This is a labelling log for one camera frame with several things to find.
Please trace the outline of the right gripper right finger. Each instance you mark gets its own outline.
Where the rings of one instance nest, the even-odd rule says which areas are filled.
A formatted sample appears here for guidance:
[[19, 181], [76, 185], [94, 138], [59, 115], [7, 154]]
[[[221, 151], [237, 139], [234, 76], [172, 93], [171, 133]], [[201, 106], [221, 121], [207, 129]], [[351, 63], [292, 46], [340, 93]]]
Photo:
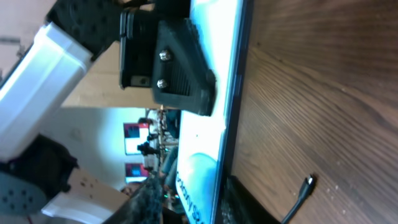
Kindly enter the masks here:
[[279, 224], [238, 180], [229, 176], [221, 199], [221, 222], [224, 224]]

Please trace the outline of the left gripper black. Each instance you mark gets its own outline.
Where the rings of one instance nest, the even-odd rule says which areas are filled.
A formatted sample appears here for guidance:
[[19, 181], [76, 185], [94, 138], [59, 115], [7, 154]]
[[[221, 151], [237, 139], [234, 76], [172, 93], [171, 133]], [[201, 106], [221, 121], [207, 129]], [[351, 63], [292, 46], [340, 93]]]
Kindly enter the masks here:
[[198, 29], [185, 19], [190, 5], [190, 0], [122, 4], [119, 86], [152, 86], [156, 103], [210, 116], [216, 77], [206, 62]]

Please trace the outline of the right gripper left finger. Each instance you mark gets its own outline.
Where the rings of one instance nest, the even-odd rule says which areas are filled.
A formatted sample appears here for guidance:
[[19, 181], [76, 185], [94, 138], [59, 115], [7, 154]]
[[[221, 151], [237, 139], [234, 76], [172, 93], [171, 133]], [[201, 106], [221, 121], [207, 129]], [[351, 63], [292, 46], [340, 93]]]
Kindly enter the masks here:
[[103, 224], [159, 224], [162, 187], [156, 176], [148, 177], [133, 195]]

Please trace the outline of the blue Galaxy smartphone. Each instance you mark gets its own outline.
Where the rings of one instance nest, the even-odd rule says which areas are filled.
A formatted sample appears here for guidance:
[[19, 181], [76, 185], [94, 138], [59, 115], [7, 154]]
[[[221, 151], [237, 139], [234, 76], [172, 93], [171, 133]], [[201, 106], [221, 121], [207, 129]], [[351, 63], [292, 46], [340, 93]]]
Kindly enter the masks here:
[[208, 116], [182, 112], [177, 193], [189, 223], [215, 223], [233, 101], [242, 79], [238, 67], [246, 48], [252, 1], [193, 1], [191, 20], [200, 47], [215, 74], [215, 97]]

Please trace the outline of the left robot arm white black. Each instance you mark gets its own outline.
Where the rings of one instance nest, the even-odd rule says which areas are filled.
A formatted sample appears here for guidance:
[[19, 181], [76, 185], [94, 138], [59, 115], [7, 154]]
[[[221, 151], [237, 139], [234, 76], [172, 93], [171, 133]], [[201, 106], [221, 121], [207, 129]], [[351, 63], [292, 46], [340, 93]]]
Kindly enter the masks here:
[[40, 128], [114, 42], [121, 88], [151, 88], [154, 99], [209, 116], [215, 75], [190, 20], [189, 1], [57, 1], [32, 45], [1, 80], [1, 213], [42, 212], [83, 223], [158, 223], [159, 181], [132, 197], [82, 170]]

